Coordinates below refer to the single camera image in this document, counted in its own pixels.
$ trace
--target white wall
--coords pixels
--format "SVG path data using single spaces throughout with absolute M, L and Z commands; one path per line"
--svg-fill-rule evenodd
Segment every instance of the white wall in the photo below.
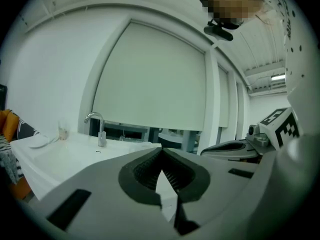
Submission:
M 108 54 L 131 18 L 170 29 L 202 51 L 208 47 L 207 41 L 190 34 L 187 26 L 136 8 L 101 7 L 70 12 L 26 35 L 22 34 L 24 28 L 16 26 L 0 51 L 0 83 L 8 86 L 7 108 L 43 133 L 55 132 L 61 116 L 67 119 L 71 131 L 88 133 L 88 124 L 83 123 L 83 118 L 92 109 L 95 87 Z M 213 50 L 212 56 L 217 56 L 217 51 Z M 206 65 L 210 64 L 209 58 L 206 56 Z M 211 61 L 214 61 L 212 68 L 216 71 L 213 74 L 218 80 L 216 58 Z M 206 97 L 204 124 L 211 129 L 203 130 L 206 137 L 200 142 L 204 148 L 215 144 L 220 114 L 218 111 L 211 113 L 211 108 L 217 109 L 214 103 L 219 103 L 220 110 L 216 97 L 220 96 L 220 90 L 208 83 L 206 89 L 213 87 L 214 93 L 210 95 L 215 98 Z
M 249 103 L 249 125 L 256 125 L 276 109 L 291 107 L 286 94 L 251 97 Z
M 43 133 L 56 132 L 60 117 L 77 131 L 89 73 L 125 18 L 107 8 L 72 12 L 26 34 L 20 50 L 12 36 L 0 54 L 4 62 L 7 54 L 15 58 L 0 70 L 0 79 L 5 79 L 1 82 L 8 87 L 6 107 Z

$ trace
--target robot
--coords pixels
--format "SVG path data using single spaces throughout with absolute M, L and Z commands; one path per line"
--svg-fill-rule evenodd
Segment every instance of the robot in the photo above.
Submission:
M 303 203 L 320 169 L 317 39 L 293 0 L 278 6 L 283 23 L 290 23 L 285 47 L 303 46 L 299 56 L 287 58 L 294 71 L 286 78 L 292 107 L 251 125 L 244 140 L 200 156 L 153 148 L 93 164 L 40 202 L 42 216 L 24 207 L 26 214 L 54 239 L 270 237 Z M 250 159 L 258 162 L 243 162 Z M 177 194 L 171 222 L 155 191 L 161 171 Z

